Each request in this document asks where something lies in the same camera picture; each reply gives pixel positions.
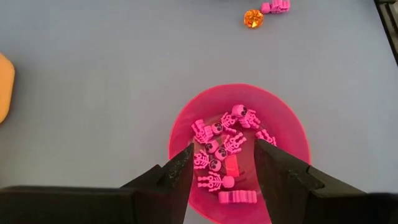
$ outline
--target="orange object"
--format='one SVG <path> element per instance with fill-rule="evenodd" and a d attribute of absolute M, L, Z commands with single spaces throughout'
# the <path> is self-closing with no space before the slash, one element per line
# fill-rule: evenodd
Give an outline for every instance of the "orange object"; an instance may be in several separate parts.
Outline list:
<path fill-rule="evenodd" d="M 260 10 L 251 9 L 244 14 L 243 22 L 248 28 L 258 28 L 262 25 L 264 15 Z"/>
<path fill-rule="evenodd" d="M 14 76 L 14 66 L 0 53 L 0 123 L 4 121 L 10 108 Z"/>

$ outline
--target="pink plastic piece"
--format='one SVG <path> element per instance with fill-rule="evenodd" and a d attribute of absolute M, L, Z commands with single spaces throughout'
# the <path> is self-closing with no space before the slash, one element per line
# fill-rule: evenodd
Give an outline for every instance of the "pink plastic piece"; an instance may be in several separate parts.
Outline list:
<path fill-rule="evenodd" d="M 214 153 L 214 155 L 219 161 L 223 161 L 225 157 L 228 155 L 228 153 L 226 152 L 225 148 L 219 147 L 216 153 Z"/>
<path fill-rule="evenodd" d="M 257 203 L 255 190 L 232 190 L 218 192 L 219 203 Z"/>
<path fill-rule="evenodd" d="M 212 159 L 209 164 L 209 169 L 218 172 L 221 169 L 221 162 L 218 159 Z"/>
<path fill-rule="evenodd" d="M 243 105 L 235 105 L 232 107 L 232 115 L 238 118 L 244 128 L 259 128 L 260 120 L 256 117 L 256 112 L 254 110 L 248 110 Z"/>
<path fill-rule="evenodd" d="M 215 135 L 219 135 L 223 132 L 223 126 L 221 123 L 217 122 L 211 125 L 211 130 Z"/>
<path fill-rule="evenodd" d="M 272 0 L 270 7 L 273 14 L 288 12 L 290 10 L 290 0 Z"/>
<path fill-rule="evenodd" d="M 224 167 L 226 171 L 226 175 L 231 177 L 239 177 L 239 166 L 238 166 L 238 158 L 236 155 L 227 156 L 224 160 Z"/>
<path fill-rule="evenodd" d="M 257 137 L 258 139 L 263 139 L 263 140 L 267 141 L 268 143 L 273 144 L 274 146 L 276 146 L 276 139 L 275 139 L 275 137 L 269 136 L 267 130 L 265 130 L 265 129 L 263 129 L 263 130 L 257 132 L 257 133 L 256 133 L 256 137 Z"/>
<path fill-rule="evenodd" d="M 209 176 L 207 177 L 198 177 L 198 181 L 207 181 L 208 183 L 198 182 L 198 187 L 207 187 L 209 188 L 209 192 L 219 190 L 221 185 L 225 188 L 231 188 L 235 184 L 235 179 L 233 177 L 224 176 L 223 179 L 221 179 L 219 174 L 212 171 L 209 171 Z"/>
<path fill-rule="evenodd" d="M 232 154 L 242 151 L 241 145 L 246 140 L 247 139 L 245 137 L 243 137 L 243 133 L 239 133 L 239 134 L 235 135 L 234 137 L 227 135 L 223 142 L 223 145 L 224 145 L 225 150 L 227 151 L 228 155 L 232 155 Z"/>
<path fill-rule="evenodd" d="M 220 145 L 218 144 L 217 140 L 211 140 L 209 143 L 205 144 L 206 152 L 214 153 L 218 149 L 218 146 Z"/>
<path fill-rule="evenodd" d="M 271 12 L 271 6 L 269 5 L 268 2 L 264 2 L 261 5 L 261 13 L 263 14 L 268 14 Z"/>
<path fill-rule="evenodd" d="M 221 125 L 224 127 L 224 130 L 226 132 L 235 134 L 236 130 L 230 127 L 234 125 L 237 120 L 238 120 L 237 118 L 233 118 L 232 115 L 228 114 L 227 112 L 221 117 Z"/>
<path fill-rule="evenodd" d="M 200 149 L 198 153 L 194 153 L 193 169 L 204 169 L 210 164 L 209 155 Z"/>
<path fill-rule="evenodd" d="M 202 119 L 195 121 L 191 125 L 193 131 L 195 132 L 195 137 L 193 137 L 200 144 L 206 144 L 214 136 L 211 126 L 205 126 Z"/>

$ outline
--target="pink skeleton minifigure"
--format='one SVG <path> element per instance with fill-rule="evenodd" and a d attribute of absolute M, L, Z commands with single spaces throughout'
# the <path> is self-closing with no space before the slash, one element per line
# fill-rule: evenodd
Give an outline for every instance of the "pink skeleton minifigure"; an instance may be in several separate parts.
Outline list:
<path fill-rule="evenodd" d="M 195 121 L 195 123 L 193 123 L 191 127 L 195 132 L 195 136 L 193 138 L 200 144 L 208 143 L 210 139 L 214 136 L 211 126 L 205 126 L 205 123 L 202 119 Z"/>
<path fill-rule="evenodd" d="M 218 172 L 221 169 L 221 162 L 218 159 L 212 159 L 209 164 L 209 169 Z"/>
<path fill-rule="evenodd" d="M 224 176 L 222 179 L 219 174 L 209 171 L 209 176 L 198 177 L 198 187 L 207 187 L 209 192 L 219 190 L 221 185 L 225 188 L 231 188 L 235 185 L 235 179 L 231 176 Z"/>
<path fill-rule="evenodd" d="M 206 152 L 210 154 L 214 153 L 218 149 L 218 146 L 220 145 L 218 144 L 217 140 L 211 140 L 210 142 L 205 144 Z"/>
<path fill-rule="evenodd" d="M 228 156 L 228 153 L 223 147 L 219 147 L 214 155 L 219 161 L 224 161 L 226 156 Z"/>
<path fill-rule="evenodd" d="M 209 155 L 202 149 L 193 156 L 193 169 L 204 169 L 210 164 Z"/>
<path fill-rule="evenodd" d="M 267 141 L 268 143 L 273 144 L 274 146 L 276 146 L 276 139 L 275 139 L 275 137 L 269 136 L 267 130 L 265 130 L 265 129 L 263 129 L 263 130 L 257 132 L 257 133 L 256 133 L 256 137 L 257 137 L 258 139 L 263 139 L 263 140 Z"/>
<path fill-rule="evenodd" d="M 233 128 L 230 128 L 230 127 L 235 124 L 236 120 L 237 120 L 237 118 L 233 118 L 232 115 L 230 115 L 230 114 L 228 114 L 228 112 L 226 112 L 221 117 L 221 123 L 217 122 L 217 123 L 211 125 L 213 133 L 215 135 L 219 135 L 223 131 L 226 131 L 231 134 L 235 134 L 236 130 Z"/>
<path fill-rule="evenodd" d="M 232 115 L 238 118 L 244 128 L 259 128 L 260 120 L 256 117 L 254 110 L 248 110 L 243 105 L 235 105 L 232 107 Z"/>
<path fill-rule="evenodd" d="M 247 139 L 245 137 L 243 137 L 243 133 L 239 133 L 239 134 L 235 135 L 234 137 L 227 135 L 223 142 L 225 151 L 228 153 L 228 155 L 232 155 L 232 154 L 242 151 L 242 148 L 240 148 L 240 146 L 246 140 Z"/>

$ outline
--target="pink lego brick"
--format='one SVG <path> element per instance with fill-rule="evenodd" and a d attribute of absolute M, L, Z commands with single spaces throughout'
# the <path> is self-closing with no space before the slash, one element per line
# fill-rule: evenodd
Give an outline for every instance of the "pink lego brick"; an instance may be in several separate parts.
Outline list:
<path fill-rule="evenodd" d="M 235 105 L 232 107 L 233 116 L 238 118 L 244 128 L 259 128 L 260 119 L 256 116 L 256 111 L 248 110 L 244 105 Z"/>
<path fill-rule="evenodd" d="M 218 201 L 222 204 L 228 203 L 257 203 L 255 190 L 232 190 L 218 192 Z"/>
<path fill-rule="evenodd" d="M 224 160 L 226 175 L 231 177 L 239 177 L 238 158 L 236 155 L 227 156 Z"/>
<path fill-rule="evenodd" d="M 278 14 L 290 10 L 290 0 L 272 0 L 271 13 Z"/>
<path fill-rule="evenodd" d="M 261 13 L 263 14 L 268 14 L 271 12 L 271 6 L 269 5 L 268 2 L 264 2 L 261 5 Z"/>

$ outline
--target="orange gem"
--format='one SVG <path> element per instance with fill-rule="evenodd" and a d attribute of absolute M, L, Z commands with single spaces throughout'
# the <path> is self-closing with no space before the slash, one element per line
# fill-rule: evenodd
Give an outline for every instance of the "orange gem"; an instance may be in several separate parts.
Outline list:
<path fill-rule="evenodd" d="M 264 15 L 261 13 L 260 10 L 251 9 L 244 14 L 243 22 L 248 28 L 254 29 L 260 27 L 263 20 Z"/>

